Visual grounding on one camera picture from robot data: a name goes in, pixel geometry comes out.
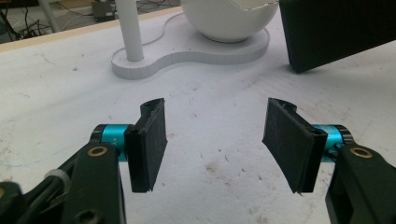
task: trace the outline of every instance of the floor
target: floor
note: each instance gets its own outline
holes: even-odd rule
[[[114,1],[109,3],[115,9],[117,18]],[[63,4],[63,2],[54,2],[50,6],[62,31],[96,24],[91,6],[68,8],[67,4]],[[169,7],[178,7],[180,0],[136,0],[136,6],[138,14],[144,14]],[[52,33],[41,7],[10,8],[7,12],[7,19],[12,28],[26,38],[29,34],[48,35]]]

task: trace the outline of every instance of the white table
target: white table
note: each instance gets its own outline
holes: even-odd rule
[[[142,33],[158,34],[179,11],[141,18]],[[253,63],[179,63],[137,81],[111,72],[122,47],[116,21],[0,46],[0,181],[31,189],[97,124],[134,123],[142,103],[163,97],[169,143],[154,191],[131,193],[120,165],[129,223],[330,222],[333,165],[321,165],[315,193],[292,194],[262,143],[267,99],[296,104],[309,122],[345,125],[395,166],[396,43],[296,75],[279,12],[267,29],[269,49]]]

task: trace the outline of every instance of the curved white base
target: curved white base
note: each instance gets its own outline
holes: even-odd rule
[[[167,23],[162,38],[143,47],[145,58],[142,61],[128,61],[125,49],[119,49],[113,54],[111,64],[113,73],[118,77],[141,79],[174,63],[248,63],[265,53],[269,40],[268,32],[263,29],[239,43],[215,42],[201,35],[187,22],[184,15],[180,15]]]

